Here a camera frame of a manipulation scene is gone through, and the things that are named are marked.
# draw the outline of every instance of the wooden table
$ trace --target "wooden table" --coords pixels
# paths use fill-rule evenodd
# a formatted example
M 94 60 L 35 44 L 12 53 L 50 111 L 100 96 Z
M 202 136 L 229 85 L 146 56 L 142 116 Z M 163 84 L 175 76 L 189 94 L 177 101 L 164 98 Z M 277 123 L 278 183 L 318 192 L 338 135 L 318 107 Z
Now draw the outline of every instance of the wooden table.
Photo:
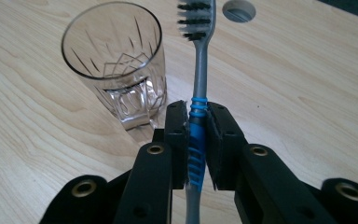
M 68 23 L 101 2 L 0 0 L 0 223 L 36 223 L 69 180 L 133 165 L 139 144 L 61 55 Z M 132 2 L 161 22 L 168 103 L 189 100 L 195 53 L 177 31 L 177 3 Z M 254 0 L 255 18 L 235 23 L 217 2 L 209 99 L 301 180 L 358 182 L 358 17 L 313 0 Z M 205 181 L 202 222 L 239 223 L 233 193 Z M 185 222 L 185 202 L 176 191 L 173 223 Z

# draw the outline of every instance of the toothbrush head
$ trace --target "toothbrush head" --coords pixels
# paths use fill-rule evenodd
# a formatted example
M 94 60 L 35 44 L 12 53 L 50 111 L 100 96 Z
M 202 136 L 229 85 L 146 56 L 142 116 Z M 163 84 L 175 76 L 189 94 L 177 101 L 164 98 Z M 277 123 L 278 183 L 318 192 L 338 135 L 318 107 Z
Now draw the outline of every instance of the toothbrush head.
M 190 41 L 211 39 L 216 17 L 215 0 L 180 0 L 179 30 Z

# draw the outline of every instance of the toothbrush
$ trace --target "toothbrush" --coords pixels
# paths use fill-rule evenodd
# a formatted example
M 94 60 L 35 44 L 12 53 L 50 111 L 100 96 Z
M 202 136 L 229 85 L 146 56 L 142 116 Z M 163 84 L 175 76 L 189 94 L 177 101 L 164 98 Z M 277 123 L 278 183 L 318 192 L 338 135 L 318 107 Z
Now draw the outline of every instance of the toothbrush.
M 208 44 L 216 21 L 215 0 L 179 0 L 179 28 L 196 48 L 196 69 L 189 113 L 188 183 L 186 184 L 186 223 L 200 223 L 200 195 L 205 173 L 205 122 L 208 99 Z

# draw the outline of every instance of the clear glass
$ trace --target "clear glass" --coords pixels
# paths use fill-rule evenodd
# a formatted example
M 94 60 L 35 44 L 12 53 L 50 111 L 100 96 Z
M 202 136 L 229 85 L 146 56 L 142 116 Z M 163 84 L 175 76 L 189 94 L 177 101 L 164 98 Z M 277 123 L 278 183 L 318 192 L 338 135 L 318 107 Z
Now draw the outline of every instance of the clear glass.
M 161 26 L 153 13 L 125 2 L 92 7 L 69 24 L 62 55 L 126 130 L 154 124 L 167 87 Z

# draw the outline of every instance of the black plastic part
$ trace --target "black plastic part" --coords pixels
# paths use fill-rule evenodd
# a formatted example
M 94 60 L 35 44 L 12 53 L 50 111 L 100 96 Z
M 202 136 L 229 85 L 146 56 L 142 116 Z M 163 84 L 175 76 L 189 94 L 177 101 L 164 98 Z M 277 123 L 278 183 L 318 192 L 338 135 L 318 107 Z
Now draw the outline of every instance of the black plastic part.
M 87 196 L 82 192 L 95 190 Z M 101 223 L 105 219 L 106 180 L 96 175 L 82 175 L 67 183 L 48 206 L 40 223 Z
M 336 223 L 270 148 L 246 145 L 240 166 L 235 202 L 238 208 L 244 208 L 239 209 L 242 222 Z
M 105 221 L 103 223 L 112 223 L 112 220 L 115 219 L 118 204 L 121 201 L 121 196 L 123 195 L 124 188 L 126 188 L 130 174 L 131 170 L 107 183 L 105 195 L 108 205 L 103 209 L 105 213 Z
M 324 181 L 316 196 L 339 223 L 358 224 L 358 184 L 343 178 Z
M 152 142 L 164 142 L 164 129 L 155 129 Z
M 187 147 L 189 141 L 186 103 L 177 101 L 167 106 L 164 143 L 172 149 L 172 188 L 182 189 L 187 181 Z
M 172 151 L 163 143 L 138 152 L 114 223 L 171 223 Z
M 213 181 L 219 190 L 235 190 L 238 156 L 247 144 L 240 126 L 222 105 L 208 103 L 206 161 Z

